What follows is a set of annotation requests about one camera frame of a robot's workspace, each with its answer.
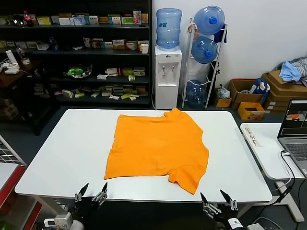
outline t-shirt sleeve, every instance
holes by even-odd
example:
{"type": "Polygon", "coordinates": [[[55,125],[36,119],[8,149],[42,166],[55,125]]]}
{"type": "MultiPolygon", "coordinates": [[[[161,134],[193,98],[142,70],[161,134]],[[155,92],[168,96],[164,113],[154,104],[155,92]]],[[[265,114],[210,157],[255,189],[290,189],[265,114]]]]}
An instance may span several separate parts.
{"type": "Polygon", "coordinates": [[[172,183],[177,182],[180,187],[194,195],[205,171],[200,166],[181,166],[169,171],[168,181],[172,183]]]}

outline laptop keyboard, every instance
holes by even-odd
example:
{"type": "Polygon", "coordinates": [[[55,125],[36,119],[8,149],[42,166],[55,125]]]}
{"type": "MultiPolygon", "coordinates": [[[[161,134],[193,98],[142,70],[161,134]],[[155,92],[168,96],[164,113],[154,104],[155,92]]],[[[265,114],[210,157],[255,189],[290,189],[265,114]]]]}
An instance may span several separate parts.
{"type": "Polygon", "coordinates": [[[287,144],[287,148],[298,161],[307,161],[307,144],[287,144]]]}

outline white wall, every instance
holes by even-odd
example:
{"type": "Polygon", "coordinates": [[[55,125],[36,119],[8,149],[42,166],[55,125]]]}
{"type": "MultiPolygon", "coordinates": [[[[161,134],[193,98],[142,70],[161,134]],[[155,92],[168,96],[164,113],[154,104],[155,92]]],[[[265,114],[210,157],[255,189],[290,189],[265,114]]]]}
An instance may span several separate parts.
{"type": "Polygon", "coordinates": [[[222,8],[229,25],[218,84],[226,84],[232,78],[260,77],[282,61],[307,54],[306,0],[153,0],[154,42],[156,11],[181,9],[179,46],[185,53],[189,18],[210,5],[222,8]]]}

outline white table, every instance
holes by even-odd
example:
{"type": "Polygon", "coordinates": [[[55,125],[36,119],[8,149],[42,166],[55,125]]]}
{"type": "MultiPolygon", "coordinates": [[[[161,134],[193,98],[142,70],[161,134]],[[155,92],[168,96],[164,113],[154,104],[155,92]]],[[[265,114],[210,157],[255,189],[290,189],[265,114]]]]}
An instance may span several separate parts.
{"type": "MultiPolygon", "coordinates": [[[[240,129],[245,137],[248,145],[251,147],[264,173],[272,180],[288,180],[289,175],[285,171],[285,164],[280,156],[280,152],[284,150],[279,143],[277,136],[281,123],[242,123],[240,129]]],[[[305,178],[290,157],[285,157],[285,160],[291,167],[295,178],[305,178]]],[[[282,193],[286,190],[283,182],[275,182],[279,191],[282,193]]],[[[274,196],[268,204],[273,203],[278,196],[274,196]]],[[[254,206],[262,206],[263,204],[254,204],[254,206]]],[[[297,222],[303,222],[304,217],[298,209],[295,201],[288,194],[281,203],[275,205],[287,205],[294,219],[297,222]]],[[[240,210],[242,215],[253,205],[246,205],[240,210]]]]}
{"type": "MultiPolygon", "coordinates": [[[[69,109],[41,147],[15,191],[22,195],[73,198],[86,183],[85,196],[101,191],[106,162],[120,114],[163,116],[154,110],[69,109]]],[[[128,201],[224,202],[223,189],[238,202],[268,202],[272,195],[232,115],[224,111],[185,111],[204,131],[207,172],[192,195],[160,177],[107,180],[108,198],[128,201]]]]}

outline blue water bottle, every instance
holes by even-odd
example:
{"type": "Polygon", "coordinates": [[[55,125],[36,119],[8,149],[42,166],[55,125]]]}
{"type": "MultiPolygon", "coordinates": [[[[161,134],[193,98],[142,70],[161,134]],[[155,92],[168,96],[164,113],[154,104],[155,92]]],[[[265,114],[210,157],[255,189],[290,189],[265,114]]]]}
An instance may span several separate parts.
{"type": "Polygon", "coordinates": [[[203,108],[204,104],[207,101],[207,92],[201,85],[201,82],[199,80],[191,80],[187,83],[187,100],[191,107],[193,108],[203,108]]]}
{"type": "Polygon", "coordinates": [[[208,6],[196,13],[194,23],[203,35],[214,35],[224,26],[225,15],[221,8],[208,6]]]}
{"type": "Polygon", "coordinates": [[[216,58],[218,47],[213,40],[207,37],[199,37],[193,42],[191,53],[199,63],[208,64],[216,58]]]}
{"type": "Polygon", "coordinates": [[[179,45],[180,21],[182,11],[163,8],[157,11],[157,45],[172,49],[179,45]]]}

